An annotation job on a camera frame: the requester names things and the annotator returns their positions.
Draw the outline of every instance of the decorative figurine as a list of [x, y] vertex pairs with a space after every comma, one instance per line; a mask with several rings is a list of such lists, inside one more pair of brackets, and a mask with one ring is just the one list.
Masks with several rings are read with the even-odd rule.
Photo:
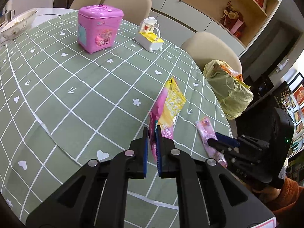
[[227, 3], [220, 23], [237, 38], [241, 37], [242, 31], [246, 27], [243, 15], [232, 7], [231, 1]]
[[160, 35], [161, 32], [159, 31], [157, 20], [154, 17], [149, 17], [140, 23], [135, 40], [149, 52], [153, 50], [162, 51], [164, 41], [160, 38]]

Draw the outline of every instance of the pink snack bag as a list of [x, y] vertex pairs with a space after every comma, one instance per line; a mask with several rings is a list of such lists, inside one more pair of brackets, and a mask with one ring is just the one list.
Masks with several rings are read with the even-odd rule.
[[210, 158], [215, 159], [217, 162], [219, 162], [223, 167], [227, 167], [227, 162], [224, 158], [224, 155], [217, 150], [215, 150], [213, 147], [208, 145], [208, 139], [213, 138], [217, 140], [217, 137], [215, 135], [215, 132], [212, 128], [212, 125], [207, 117], [204, 117], [200, 121], [196, 122], [196, 128], [201, 136], [201, 140], [203, 142], [203, 146], [206, 150], [206, 153]]
[[170, 78], [164, 85], [151, 112], [149, 124], [149, 137], [151, 151], [156, 160], [155, 130], [157, 125], [161, 127], [163, 137], [173, 139], [173, 118], [181, 111], [186, 98], [178, 88], [175, 79]]

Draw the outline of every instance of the white bowl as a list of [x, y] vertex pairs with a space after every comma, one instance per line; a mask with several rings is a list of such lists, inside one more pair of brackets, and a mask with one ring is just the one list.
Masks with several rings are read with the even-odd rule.
[[1, 29], [1, 36], [8, 40], [17, 38], [31, 27], [36, 15], [37, 9], [22, 13]]

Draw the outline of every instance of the table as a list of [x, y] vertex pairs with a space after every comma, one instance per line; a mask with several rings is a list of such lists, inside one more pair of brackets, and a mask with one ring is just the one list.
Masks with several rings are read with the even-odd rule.
[[[128, 149], [148, 126], [164, 83], [175, 77], [187, 101], [174, 124], [177, 148], [207, 155], [195, 121], [231, 130], [189, 54], [165, 41], [149, 53], [122, 20], [112, 47], [88, 54], [77, 43], [77, 11], [51, 19], [0, 48], [1, 193], [23, 221], [91, 158]], [[179, 227], [176, 183], [157, 177], [148, 155], [145, 180], [129, 181], [125, 227]]]

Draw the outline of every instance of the person's arm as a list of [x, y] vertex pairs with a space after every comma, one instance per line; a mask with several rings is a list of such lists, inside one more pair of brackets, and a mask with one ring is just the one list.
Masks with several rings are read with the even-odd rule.
[[261, 195], [261, 201], [274, 213], [277, 221], [285, 219], [288, 211], [293, 207], [304, 187], [297, 182], [286, 178], [281, 190], [272, 188], [272, 191]]

